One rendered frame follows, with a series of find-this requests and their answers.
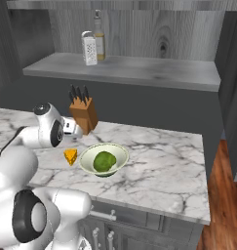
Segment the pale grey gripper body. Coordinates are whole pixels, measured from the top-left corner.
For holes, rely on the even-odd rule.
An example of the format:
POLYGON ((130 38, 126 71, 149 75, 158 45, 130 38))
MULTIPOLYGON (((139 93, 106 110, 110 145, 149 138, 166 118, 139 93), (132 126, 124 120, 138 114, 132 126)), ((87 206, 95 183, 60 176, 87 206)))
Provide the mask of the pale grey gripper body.
POLYGON ((74 139, 81 139, 83 137, 83 130, 79 125, 74 125, 71 129, 70 129, 70 135, 74 138, 74 139))

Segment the yellow cheese wedge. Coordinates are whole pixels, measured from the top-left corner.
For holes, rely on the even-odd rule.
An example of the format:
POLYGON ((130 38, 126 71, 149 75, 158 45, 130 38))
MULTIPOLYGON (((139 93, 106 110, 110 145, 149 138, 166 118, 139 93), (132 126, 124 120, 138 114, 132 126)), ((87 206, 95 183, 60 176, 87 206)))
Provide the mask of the yellow cheese wedge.
POLYGON ((65 159, 68 164, 72 166, 77 159, 77 149, 76 148, 68 148, 63 152, 65 159))

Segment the pale green salad bowl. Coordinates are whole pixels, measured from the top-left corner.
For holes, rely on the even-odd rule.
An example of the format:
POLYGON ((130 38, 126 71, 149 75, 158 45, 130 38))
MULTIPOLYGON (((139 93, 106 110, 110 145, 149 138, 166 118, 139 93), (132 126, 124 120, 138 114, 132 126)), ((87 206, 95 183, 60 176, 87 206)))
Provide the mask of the pale green salad bowl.
POLYGON ((107 178, 115 174, 118 170, 124 167, 129 160, 129 153, 123 147, 114 143, 103 143, 94 146, 90 146, 84 150, 79 156, 79 166, 87 173, 94 174, 98 177, 107 178), (94 168, 94 161, 96 156, 100 153, 106 151, 111 153, 116 162, 111 166, 108 171, 100 172, 94 168))

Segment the grey wooden cabinet shelf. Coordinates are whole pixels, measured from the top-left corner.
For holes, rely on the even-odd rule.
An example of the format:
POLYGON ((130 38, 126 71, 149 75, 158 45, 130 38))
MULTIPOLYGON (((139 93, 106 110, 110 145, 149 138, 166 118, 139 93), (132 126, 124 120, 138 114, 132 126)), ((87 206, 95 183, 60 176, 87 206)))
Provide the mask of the grey wooden cabinet shelf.
POLYGON ((217 92, 220 84, 214 62, 111 56, 86 65, 82 55, 71 53, 51 54, 23 74, 205 92, 217 92))

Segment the silver box cheese grater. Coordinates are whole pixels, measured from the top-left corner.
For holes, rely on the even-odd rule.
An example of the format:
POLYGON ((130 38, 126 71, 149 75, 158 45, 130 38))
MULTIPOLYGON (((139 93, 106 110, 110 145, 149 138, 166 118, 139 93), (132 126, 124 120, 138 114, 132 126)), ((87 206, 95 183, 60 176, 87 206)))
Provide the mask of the silver box cheese grater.
POLYGON ((96 38, 91 31, 83 31, 81 39, 85 64, 96 65, 98 63, 96 38))

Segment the dark grey open cabinet door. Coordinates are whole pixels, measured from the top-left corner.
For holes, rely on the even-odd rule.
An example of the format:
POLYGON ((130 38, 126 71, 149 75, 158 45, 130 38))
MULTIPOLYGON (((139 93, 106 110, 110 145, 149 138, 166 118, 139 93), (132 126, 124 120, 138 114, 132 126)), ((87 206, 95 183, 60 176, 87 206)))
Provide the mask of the dark grey open cabinet door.
POLYGON ((0 91, 22 77, 20 58, 8 15, 6 0, 0 0, 0 91))
POLYGON ((223 132, 233 179, 237 182, 237 11, 226 11, 217 46, 216 66, 223 132))

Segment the wooden knife block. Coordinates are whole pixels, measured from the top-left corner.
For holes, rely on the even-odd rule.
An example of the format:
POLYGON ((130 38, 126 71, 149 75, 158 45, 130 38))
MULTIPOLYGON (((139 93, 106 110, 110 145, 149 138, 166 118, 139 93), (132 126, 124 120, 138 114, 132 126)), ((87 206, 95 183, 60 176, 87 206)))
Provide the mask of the wooden knife block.
POLYGON ((74 100, 74 103, 69 106, 69 112, 84 135, 88 135, 98 125, 99 120, 92 98, 88 98, 85 102, 74 100))

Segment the green lettuce head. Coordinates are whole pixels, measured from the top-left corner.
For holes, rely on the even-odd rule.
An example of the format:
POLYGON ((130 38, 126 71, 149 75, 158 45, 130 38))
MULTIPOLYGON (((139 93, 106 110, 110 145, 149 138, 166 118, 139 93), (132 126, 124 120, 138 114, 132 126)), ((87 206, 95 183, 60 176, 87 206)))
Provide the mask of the green lettuce head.
POLYGON ((107 172, 116 163, 116 157, 108 152, 101 151, 94 159, 94 169, 98 172, 107 172))

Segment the glass oil bottle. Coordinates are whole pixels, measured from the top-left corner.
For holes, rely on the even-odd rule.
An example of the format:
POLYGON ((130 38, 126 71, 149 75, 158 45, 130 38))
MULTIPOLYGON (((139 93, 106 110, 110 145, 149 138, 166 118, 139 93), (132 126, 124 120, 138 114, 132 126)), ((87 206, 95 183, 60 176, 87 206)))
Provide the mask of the glass oil bottle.
POLYGON ((96 44, 97 44, 98 60, 104 61, 105 60, 105 40, 104 40, 104 32, 101 29, 100 10, 95 10, 94 22, 95 22, 95 37, 96 37, 96 44))

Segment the dark grey cupboard door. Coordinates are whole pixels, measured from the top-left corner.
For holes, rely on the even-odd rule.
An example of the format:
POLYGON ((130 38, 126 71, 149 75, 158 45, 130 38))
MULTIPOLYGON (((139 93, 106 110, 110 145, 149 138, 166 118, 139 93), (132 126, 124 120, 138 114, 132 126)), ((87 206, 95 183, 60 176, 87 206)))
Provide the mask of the dark grey cupboard door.
POLYGON ((114 232, 115 250, 196 250, 193 244, 171 239, 149 229, 106 224, 105 230, 114 232))
POLYGON ((100 220, 93 218, 86 218, 79 221, 80 230, 86 239, 90 242, 92 247, 95 247, 95 241, 93 237, 93 231, 99 229, 98 232, 98 244, 100 245, 99 250, 106 250, 104 223, 100 220))

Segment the dark grey drawer front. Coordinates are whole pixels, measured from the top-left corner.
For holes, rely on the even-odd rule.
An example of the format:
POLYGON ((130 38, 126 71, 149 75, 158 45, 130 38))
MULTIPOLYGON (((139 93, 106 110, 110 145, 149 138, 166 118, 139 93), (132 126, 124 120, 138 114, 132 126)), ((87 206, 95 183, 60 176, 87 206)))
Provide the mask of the dark grey drawer front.
POLYGON ((94 211, 115 216, 121 223, 131 224, 143 228, 164 230, 165 217, 136 209, 93 201, 94 211))

